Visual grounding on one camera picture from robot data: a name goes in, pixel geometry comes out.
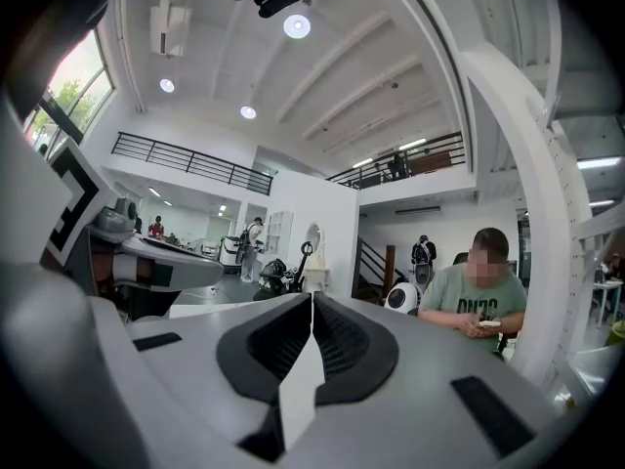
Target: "round mirror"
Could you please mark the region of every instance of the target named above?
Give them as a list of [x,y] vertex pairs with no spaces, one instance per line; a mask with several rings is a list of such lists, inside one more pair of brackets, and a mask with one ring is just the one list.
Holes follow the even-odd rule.
[[321,244],[321,228],[317,224],[311,224],[309,231],[306,233],[306,241],[312,245],[312,253],[315,253]]

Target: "air conditioner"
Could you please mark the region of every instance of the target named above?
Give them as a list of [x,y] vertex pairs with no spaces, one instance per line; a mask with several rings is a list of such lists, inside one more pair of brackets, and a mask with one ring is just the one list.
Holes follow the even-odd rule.
[[179,56],[185,51],[185,40],[191,19],[191,9],[172,7],[169,0],[161,0],[149,13],[149,40],[151,51],[161,56]]

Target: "table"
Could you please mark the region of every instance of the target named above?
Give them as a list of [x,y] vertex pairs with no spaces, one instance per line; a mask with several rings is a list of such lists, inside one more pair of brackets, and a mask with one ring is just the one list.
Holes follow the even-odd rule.
[[616,314],[618,313],[618,304],[621,300],[621,286],[623,285],[622,281],[606,281],[605,283],[595,283],[593,285],[595,290],[601,290],[604,295],[602,295],[602,307],[599,310],[599,319],[597,320],[597,328],[600,328],[602,325],[602,321],[604,320],[604,311],[605,311],[605,301],[607,299],[607,293],[610,290],[616,290],[616,303],[614,304],[614,323],[616,323]]

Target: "short hair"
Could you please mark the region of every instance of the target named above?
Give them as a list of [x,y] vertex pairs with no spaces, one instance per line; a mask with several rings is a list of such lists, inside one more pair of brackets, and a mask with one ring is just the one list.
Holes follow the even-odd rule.
[[478,231],[473,240],[473,247],[508,259],[510,245],[506,236],[497,228],[486,228]]

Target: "white ceiling beam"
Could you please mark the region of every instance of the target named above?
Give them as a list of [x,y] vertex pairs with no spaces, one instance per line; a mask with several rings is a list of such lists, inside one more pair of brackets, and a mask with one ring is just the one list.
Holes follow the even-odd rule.
[[[312,0],[312,4],[315,5],[319,1],[320,0]],[[289,39],[290,38],[286,36],[281,26],[280,31],[275,37],[275,40],[273,40],[273,44],[274,44],[273,47],[271,48],[265,60],[260,63],[258,69],[256,70],[256,74],[254,75],[254,81],[252,82],[252,87],[249,89],[249,91],[247,92],[247,96],[245,97],[245,103],[244,103],[245,106],[254,105],[254,101],[256,99],[256,95],[258,94],[260,90],[261,84],[265,80],[267,73],[269,73],[271,66],[273,65],[273,62],[280,55],[280,51],[282,50],[282,47],[284,47],[284,44]]]
[[371,78],[363,85],[360,85],[356,90],[351,92],[348,96],[346,96],[340,103],[332,107],[325,114],[323,114],[311,127],[309,127],[304,134],[302,134],[302,139],[309,139],[315,132],[317,132],[323,125],[325,125],[332,118],[336,117],[338,114],[343,112],[345,109],[357,103],[358,100],[362,99],[364,96],[372,92],[373,90],[381,87],[384,83],[393,79],[396,76],[399,76],[405,73],[407,70],[412,69],[413,67],[419,65],[421,62],[419,58],[415,55],[409,56],[404,60],[400,61],[397,64],[394,64],[386,71],[383,71],[379,75]]
[[211,83],[211,101],[215,99],[215,93],[217,92],[217,84],[219,83],[219,73],[222,70],[222,63],[224,62],[224,58],[226,57],[226,53],[232,42],[232,37],[234,36],[234,32],[236,30],[236,22],[238,21],[241,11],[243,10],[243,2],[236,2],[236,6],[230,15],[230,19],[228,21],[228,28],[226,29],[226,36],[224,37],[224,41],[222,42],[222,49],[219,52],[219,58],[217,60],[217,64],[215,66],[215,72],[213,73],[213,82]]
[[397,121],[398,119],[415,114],[438,102],[439,99],[436,92],[426,92],[425,94],[414,98],[399,107],[394,107],[393,109],[385,111],[381,115],[377,116],[375,120],[363,124],[356,130],[352,131],[348,137],[335,141],[329,148],[325,148],[324,150],[333,154],[340,151],[345,146],[362,139],[369,132],[382,130],[384,127],[387,127],[389,124]]
[[330,49],[328,53],[314,65],[312,71],[296,86],[295,90],[286,100],[284,105],[282,105],[282,107],[277,111],[275,121],[278,123],[281,122],[293,106],[298,103],[300,99],[302,99],[304,94],[308,92],[314,82],[316,82],[325,71],[327,71],[334,63],[339,61],[366,36],[390,20],[391,17],[386,12],[374,14],[368,20],[362,22],[353,33]]

